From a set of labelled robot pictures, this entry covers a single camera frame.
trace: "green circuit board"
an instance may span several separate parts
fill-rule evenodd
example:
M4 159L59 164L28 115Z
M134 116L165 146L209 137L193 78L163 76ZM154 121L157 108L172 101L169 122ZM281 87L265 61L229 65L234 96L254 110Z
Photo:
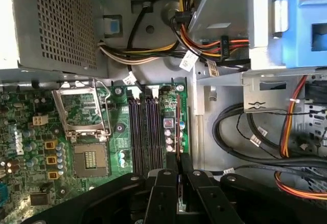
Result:
M160 119L176 116L179 95L181 121L186 125L181 144L183 151L188 151L187 91L178 92L177 84L160 84L160 87L167 86L171 88L159 93ZM122 90L119 95L115 94L117 88ZM105 142L93 136L67 140L51 91L0 94L0 223L20 223L34 214L133 172L127 88L109 88L112 93L108 105L112 135ZM103 105L106 90L98 88L98 96ZM101 121L92 95L62 98L69 124L90 125ZM106 121L105 109L101 113ZM33 125L34 117L42 116L46 116L48 121L44 125ZM163 154L166 153L164 131L162 128Z

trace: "integrated circuit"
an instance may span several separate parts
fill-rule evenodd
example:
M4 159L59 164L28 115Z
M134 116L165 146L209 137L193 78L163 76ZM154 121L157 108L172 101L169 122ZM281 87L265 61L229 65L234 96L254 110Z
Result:
M50 194L46 192L32 193L30 195L31 206L41 206L50 204Z
M107 148L104 143L74 146L74 170L77 177L108 175Z

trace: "perforated metal panel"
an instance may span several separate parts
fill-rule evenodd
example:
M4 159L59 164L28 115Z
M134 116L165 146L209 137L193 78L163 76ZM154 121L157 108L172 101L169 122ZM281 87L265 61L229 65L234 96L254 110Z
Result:
M37 0L42 56L97 69L92 0Z
M302 169L305 172L310 172L310 173L314 173L320 176L327 176L327 170L325 169L316 169L316 168L311 168L311 167L306 167ZM308 182L308 188L309 190L313 191L313 192L327 192L327 183L326 182L322 182L322 181L316 181L313 179L305 179ZM308 200L309 202L318 205L324 209L327 209L327 203L324 200Z

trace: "cpu socket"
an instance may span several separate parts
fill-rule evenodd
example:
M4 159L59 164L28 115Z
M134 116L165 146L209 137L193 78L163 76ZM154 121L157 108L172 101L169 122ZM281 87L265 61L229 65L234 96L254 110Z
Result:
M104 143L74 146L74 170L77 177L107 176L108 157Z

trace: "ventilation grille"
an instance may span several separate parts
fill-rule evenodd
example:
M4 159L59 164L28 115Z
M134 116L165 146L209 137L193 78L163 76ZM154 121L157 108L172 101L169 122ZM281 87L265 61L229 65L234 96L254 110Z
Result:
M42 55L97 69L92 0L37 0Z

